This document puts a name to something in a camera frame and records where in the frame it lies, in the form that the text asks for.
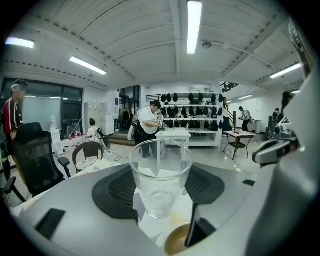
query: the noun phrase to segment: white wall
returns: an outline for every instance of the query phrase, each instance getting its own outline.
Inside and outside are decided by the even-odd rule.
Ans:
[[[272,116],[276,108],[281,109],[282,94],[284,93],[282,86],[272,87],[269,91],[254,91],[250,94],[252,97],[248,99],[232,99],[229,103],[229,111],[233,114],[236,111],[236,126],[242,127],[243,121],[238,120],[241,116],[239,107],[243,107],[244,110],[249,110],[252,118],[255,120],[261,120],[261,132],[266,132],[266,128],[269,124],[269,116]]]
[[[147,96],[148,95],[162,95],[162,94],[170,94],[171,98],[173,98],[174,93],[186,93],[189,92],[189,88],[208,88],[212,89],[213,86],[211,84],[207,83],[196,83],[196,84],[190,84],[190,83],[172,83],[172,84],[159,84],[159,85],[153,85],[150,89],[145,88],[144,86],[141,87],[141,101],[140,101],[140,107],[144,108],[146,106],[149,106],[150,102],[147,102]],[[179,99],[178,104],[189,104],[189,100],[187,102],[184,102],[182,99]]]

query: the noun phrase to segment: cup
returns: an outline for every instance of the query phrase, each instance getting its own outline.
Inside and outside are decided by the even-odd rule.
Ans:
[[[156,219],[169,217],[193,163],[190,150],[173,140],[153,139],[137,145],[129,162],[147,213]]]

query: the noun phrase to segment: brown chair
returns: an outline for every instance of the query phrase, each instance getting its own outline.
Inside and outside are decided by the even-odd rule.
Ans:
[[[82,169],[77,168],[77,161],[76,161],[77,155],[81,150],[83,150],[85,160],[87,160],[87,158],[90,158],[90,157],[96,157],[97,159],[99,159],[99,150],[101,151],[100,160],[104,157],[104,148],[98,142],[88,141],[79,145],[72,153],[72,161],[75,166],[76,173],[82,171]]]

